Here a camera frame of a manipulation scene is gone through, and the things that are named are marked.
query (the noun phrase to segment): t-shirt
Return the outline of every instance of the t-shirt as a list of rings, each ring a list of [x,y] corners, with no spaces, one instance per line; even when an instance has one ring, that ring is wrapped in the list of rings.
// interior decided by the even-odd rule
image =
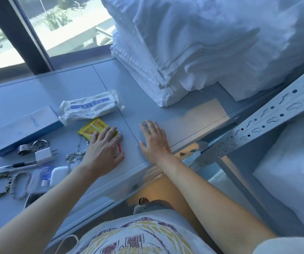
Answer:
[[[157,210],[107,221],[86,233],[70,254],[215,252],[175,210]],[[304,254],[304,238],[277,238],[254,254]]]

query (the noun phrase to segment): black phone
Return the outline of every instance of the black phone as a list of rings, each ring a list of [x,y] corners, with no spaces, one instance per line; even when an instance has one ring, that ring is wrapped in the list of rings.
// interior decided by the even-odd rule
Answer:
[[[39,199],[45,193],[46,192],[32,192],[32,193],[30,193],[27,197],[24,209],[26,209],[29,205],[31,205],[33,202],[35,202],[37,199]]]

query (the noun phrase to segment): black window mullion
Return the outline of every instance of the black window mullion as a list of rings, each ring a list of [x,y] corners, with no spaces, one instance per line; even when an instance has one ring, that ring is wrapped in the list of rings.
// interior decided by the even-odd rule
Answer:
[[[0,29],[35,74],[50,72],[50,58],[17,0],[0,0]]]

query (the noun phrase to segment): yellow snack packet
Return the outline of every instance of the yellow snack packet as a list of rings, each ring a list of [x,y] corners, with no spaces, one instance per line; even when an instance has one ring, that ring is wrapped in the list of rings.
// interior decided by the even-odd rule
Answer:
[[[91,140],[92,134],[96,131],[98,131],[99,133],[101,133],[105,127],[107,127],[108,125],[102,121],[101,119],[99,119],[98,117],[92,121],[90,121],[89,123],[87,123],[85,126],[83,126],[82,128],[80,128],[80,130],[78,131],[78,134],[81,134],[82,136],[84,136],[87,140]],[[118,144],[117,147],[117,151],[115,154],[115,157],[118,156],[121,153],[121,147],[120,144]]]

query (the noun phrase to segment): hand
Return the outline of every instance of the hand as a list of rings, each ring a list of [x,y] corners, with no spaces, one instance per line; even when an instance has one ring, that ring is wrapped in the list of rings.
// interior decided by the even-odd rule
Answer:
[[[152,123],[146,120],[146,123],[150,131],[142,124],[140,128],[144,133],[147,146],[142,141],[139,141],[139,147],[149,162],[159,166],[166,157],[173,156],[173,154],[168,145],[165,131],[159,128],[157,122]]]
[[[116,158],[114,157],[117,145],[122,139],[122,134],[113,138],[116,129],[116,127],[111,129],[106,127],[100,134],[96,132],[92,135],[80,167],[93,181],[111,172],[124,160],[124,152],[121,152]]]

